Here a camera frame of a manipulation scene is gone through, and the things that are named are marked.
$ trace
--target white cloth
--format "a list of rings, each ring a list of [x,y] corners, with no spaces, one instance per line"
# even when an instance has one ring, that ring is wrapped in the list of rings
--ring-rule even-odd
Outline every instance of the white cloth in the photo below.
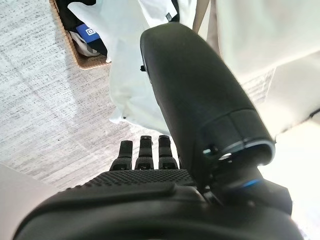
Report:
[[[238,80],[320,50],[319,0],[215,0],[221,57]]]
[[[100,55],[100,53],[92,49],[78,33],[70,31],[69,34],[76,43],[75,48],[78,53],[87,57],[96,57]]]
[[[192,28],[197,0],[179,0],[178,3],[180,21]],[[112,122],[127,121],[170,134],[149,78],[140,71],[143,65],[140,36],[150,26],[167,23],[168,12],[174,17],[172,7],[171,0],[97,0],[92,6],[81,2],[68,5],[107,46],[108,58],[112,60],[110,97],[116,106]]]

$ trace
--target speckled floor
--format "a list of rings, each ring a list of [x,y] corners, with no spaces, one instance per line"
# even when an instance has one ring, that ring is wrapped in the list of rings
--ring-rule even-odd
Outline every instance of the speckled floor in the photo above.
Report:
[[[136,156],[140,135],[158,137],[108,120],[109,68],[74,64],[48,1],[0,9],[0,163],[64,189],[108,170],[121,140],[134,141]]]

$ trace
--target white wall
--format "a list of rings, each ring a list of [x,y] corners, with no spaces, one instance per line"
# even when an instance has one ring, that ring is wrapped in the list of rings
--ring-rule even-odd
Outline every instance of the white wall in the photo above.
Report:
[[[10,240],[22,219],[58,191],[0,164],[0,239]]]
[[[306,120],[320,108],[320,52],[278,67],[265,103],[257,109],[271,135]]]

